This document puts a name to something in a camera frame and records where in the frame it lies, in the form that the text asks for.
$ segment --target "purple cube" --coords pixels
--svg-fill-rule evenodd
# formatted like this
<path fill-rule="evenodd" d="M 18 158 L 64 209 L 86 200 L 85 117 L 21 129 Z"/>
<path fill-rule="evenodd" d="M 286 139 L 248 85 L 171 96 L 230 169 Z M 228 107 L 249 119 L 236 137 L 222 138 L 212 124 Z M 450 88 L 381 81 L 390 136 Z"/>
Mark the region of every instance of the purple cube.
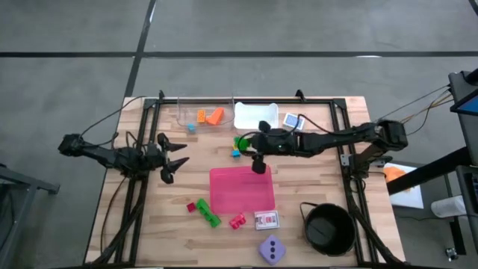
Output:
<path fill-rule="evenodd" d="M 259 253 L 269 265 L 274 265 L 285 254 L 285 246 L 275 235 L 271 235 L 259 246 Z"/>

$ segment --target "black stand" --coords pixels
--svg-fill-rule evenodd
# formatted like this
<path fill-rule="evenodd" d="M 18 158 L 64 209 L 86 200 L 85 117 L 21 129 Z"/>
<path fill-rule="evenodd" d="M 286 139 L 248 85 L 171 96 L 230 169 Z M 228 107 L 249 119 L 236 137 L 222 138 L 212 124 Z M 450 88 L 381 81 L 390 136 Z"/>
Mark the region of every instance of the black stand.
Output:
<path fill-rule="evenodd" d="M 0 199 L 3 201 L 5 201 L 7 195 L 11 195 L 8 192 L 12 189 L 26 191 L 26 195 L 23 197 L 19 211 L 14 214 L 14 219 L 12 219 L 11 224 L 12 226 L 6 235 L 7 237 L 5 238 L 3 247 L 0 249 L 0 268 L 8 268 L 13 251 L 16 248 L 16 243 L 18 242 L 19 234 L 22 230 L 22 225 L 25 223 L 25 219 L 28 216 L 31 204 L 33 203 L 35 193 L 37 190 L 41 189 L 48 191 L 49 194 L 57 194 L 60 185 L 54 185 L 39 179 L 34 179 L 30 176 L 22 175 L 21 173 L 13 172 L 3 165 L 0 165 L 0 179 L 7 181 L 0 183 L 0 186 L 2 187 L 1 189 L 3 189 L 3 191 L 0 192 Z"/>
<path fill-rule="evenodd" d="M 457 166 L 471 164 L 470 154 L 467 147 L 462 147 L 450 154 L 439 158 L 427 165 L 417 168 L 406 175 L 387 183 L 390 195 L 399 193 L 408 188 L 436 179 L 439 176 L 453 172 Z"/>

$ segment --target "small white box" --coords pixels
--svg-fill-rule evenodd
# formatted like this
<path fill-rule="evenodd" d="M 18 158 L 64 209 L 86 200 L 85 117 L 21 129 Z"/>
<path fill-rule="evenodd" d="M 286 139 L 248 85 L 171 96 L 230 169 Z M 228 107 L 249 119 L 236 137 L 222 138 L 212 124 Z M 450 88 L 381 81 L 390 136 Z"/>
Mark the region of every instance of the small white box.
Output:
<path fill-rule="evenodd" d="M 305 120 L 303 117 L 299 119 L 299 125 L 297 126 L 296 130 L 302 131 L 302 129 L 304 128 L 304 121 Z M 296 126 L 296 124 L 297 124 L 297 115 L 287 113 L 284 117 L 284 122 L 282 123 L 282 125 L 284 127 L 288 127 L 288 129 L 292 129 L 293 127 Z"/>
<path fill-rule="evenodd" d="M 275 229 L 279 228 L 279 213 L 275 211 L 255 212 L 255 229 Z"/>

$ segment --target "pink tray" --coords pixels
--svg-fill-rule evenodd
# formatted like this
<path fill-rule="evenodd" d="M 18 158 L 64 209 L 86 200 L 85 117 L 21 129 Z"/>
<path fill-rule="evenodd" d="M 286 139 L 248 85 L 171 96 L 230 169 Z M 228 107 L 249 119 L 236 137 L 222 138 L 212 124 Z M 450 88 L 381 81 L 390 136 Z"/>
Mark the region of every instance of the pink tray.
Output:
<path fill-rule="evenodd" d="M 211 210 L 215 214 L 267 211 L 276 207 L 270 168 L 257 174 L 251 167 L 214 168 L 209 172 Z"/>

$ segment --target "pink block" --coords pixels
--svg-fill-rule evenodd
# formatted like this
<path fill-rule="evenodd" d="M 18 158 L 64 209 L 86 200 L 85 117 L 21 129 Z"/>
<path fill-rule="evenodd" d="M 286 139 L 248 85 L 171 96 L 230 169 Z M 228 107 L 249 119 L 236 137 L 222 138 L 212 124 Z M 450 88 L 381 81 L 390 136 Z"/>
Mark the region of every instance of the pink block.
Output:
<path fill-rule="evenodd" d="M 239 228 L 239 226 L 241 226 L 245 223 L 246 223 L 246 218 L 244 217 L 243 214 L 239 214 L 235 218 L 233 218 L 231 221 L 229 221 L 229 225 L 233 229 L 237 229 L 237 228 Z"/>

